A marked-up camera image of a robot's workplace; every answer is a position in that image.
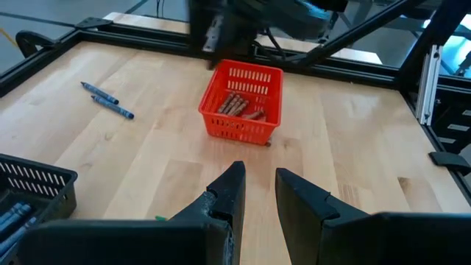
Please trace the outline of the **black plastic basket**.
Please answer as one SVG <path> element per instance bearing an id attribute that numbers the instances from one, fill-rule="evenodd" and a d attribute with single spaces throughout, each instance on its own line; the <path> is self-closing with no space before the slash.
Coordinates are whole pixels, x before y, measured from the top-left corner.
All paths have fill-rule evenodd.
<path id="1" fill-rule="evenodd" d="M 67 219 L 77 207 L 72 170 L 33 160 L 0 154 L 0 216 L 20 202 L 32 207 L 18 228 L 35 217 L 32 226 L 55 219 Z M 2 243 L 7 237 L 0 238 Z M 3 256 L 0 265 L 20 265 L 15 243 Z"/>

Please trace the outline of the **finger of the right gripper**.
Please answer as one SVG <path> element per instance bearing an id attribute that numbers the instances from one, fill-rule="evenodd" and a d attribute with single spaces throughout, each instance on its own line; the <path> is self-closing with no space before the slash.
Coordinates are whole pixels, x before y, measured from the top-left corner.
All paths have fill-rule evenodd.
<path id="1" fill-rule="evenodd" d="M 214 70 L 215 67 L 224 59 L 224 50 L 222 48 L 215 49 L 208 60 L 207 70 Z"/>

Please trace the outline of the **red plastic basket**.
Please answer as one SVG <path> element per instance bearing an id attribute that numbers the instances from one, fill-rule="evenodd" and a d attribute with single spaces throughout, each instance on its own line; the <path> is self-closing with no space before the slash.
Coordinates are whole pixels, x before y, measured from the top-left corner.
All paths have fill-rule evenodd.
<path id="1" fill-rule="evenodd" d="M 217 113 L 230 92 L 239 94 L 249 104 L 238 116 Z M 275 128 L 280 126 L 283 101 L 283 71 L 279 68 L 223 60 L 199 103 L 209 135 L 264 145 Z M 242 116 L 263 110 L 265 121 L 243 119 Z"/>

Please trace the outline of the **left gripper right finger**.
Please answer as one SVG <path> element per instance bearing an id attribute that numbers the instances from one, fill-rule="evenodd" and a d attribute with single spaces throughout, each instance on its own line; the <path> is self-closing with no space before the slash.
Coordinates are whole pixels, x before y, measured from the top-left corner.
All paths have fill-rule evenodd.
<path id="1" fill-rule="evenodd" d="M 471 214 L 368 214 L 284 168 L 275 193 L 292 265 L 471 265 Z"/>

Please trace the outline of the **silver aluminium extrusion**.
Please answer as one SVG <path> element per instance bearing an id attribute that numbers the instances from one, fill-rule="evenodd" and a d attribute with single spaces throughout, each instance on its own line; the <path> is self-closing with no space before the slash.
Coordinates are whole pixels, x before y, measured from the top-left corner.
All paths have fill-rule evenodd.
<path id="1" fill-rule="evenodd" d="M 415 109 L 417 121 L 422 125 L 430 126 L 432 122 L 441 61 L 442 46 L 432 45 L 424 59 Z"/>

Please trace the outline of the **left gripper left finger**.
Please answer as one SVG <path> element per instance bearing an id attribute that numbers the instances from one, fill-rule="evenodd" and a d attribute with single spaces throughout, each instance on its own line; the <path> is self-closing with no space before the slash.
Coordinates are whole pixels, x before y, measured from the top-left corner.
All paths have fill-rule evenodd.
<path id="1" fill-rule="evenodd" d="M 235 161 L 166 221 L 57 220 L 26 232 L 21 265 L 238 265 L 246 170 Z"/>

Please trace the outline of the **black aluminium table frame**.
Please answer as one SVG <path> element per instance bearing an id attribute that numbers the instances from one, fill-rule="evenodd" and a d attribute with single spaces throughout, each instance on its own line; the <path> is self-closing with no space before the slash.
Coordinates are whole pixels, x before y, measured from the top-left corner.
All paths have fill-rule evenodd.
<path id="1" fill-rule="evenodd" d="M 247 170 L 250 213 L 274 211 L 285 168 L 367 213 L 471 213 L 459 172 L 437 166 L 433 131 L 411 112 L 425 50 L 450 35 L 444 3 L 399 68 L 334 53 L 424 0 L 397 0 L 324 46 L 293 40 L 234 60 L 283 71 L 280 126 L 267 147 L 209 135 L 199 103 L 210 55 L 188 45 L 189 22 L 139 27 L 119 14 L 32 50 L 0 76 L 0 153 L 75 171 L 75 217 L 174 213 L 232 162 Z M 87 82 L 134 114 L 92 100 Z"/>

